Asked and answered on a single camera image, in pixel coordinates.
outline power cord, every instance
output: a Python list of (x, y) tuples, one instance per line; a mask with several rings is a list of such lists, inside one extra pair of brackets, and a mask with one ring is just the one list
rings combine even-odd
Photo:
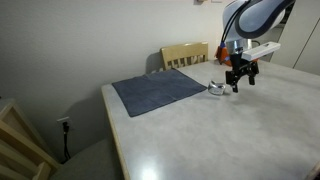
[(62, 162), (62, 164), (66, 163), (70, 158), (70, 154), (68, 151), (68, 132), (69, 132), (69, 125), (67, 122), (62, 123), (63, 126), (63, 136), (64, 136), (64, 156), (66, 158), (66, 160), (64, 162)]

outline white table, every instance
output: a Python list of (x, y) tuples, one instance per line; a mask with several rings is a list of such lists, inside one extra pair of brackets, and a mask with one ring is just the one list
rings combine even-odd
[[(130, 118), (112, 85), (104, 101), (126, 179), (304, 179), (320, 160), (320, 77), (259, 62), (256, 85), (203, 91)], [(207, 86), (229, 67), (179, 69)]]

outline gray cloth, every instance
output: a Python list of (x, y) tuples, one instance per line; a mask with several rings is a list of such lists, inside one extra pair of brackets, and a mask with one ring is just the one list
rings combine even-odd
[(134, 117), (206, 89), (181, 72), (147, 74), (112, 83), (130, 117)]

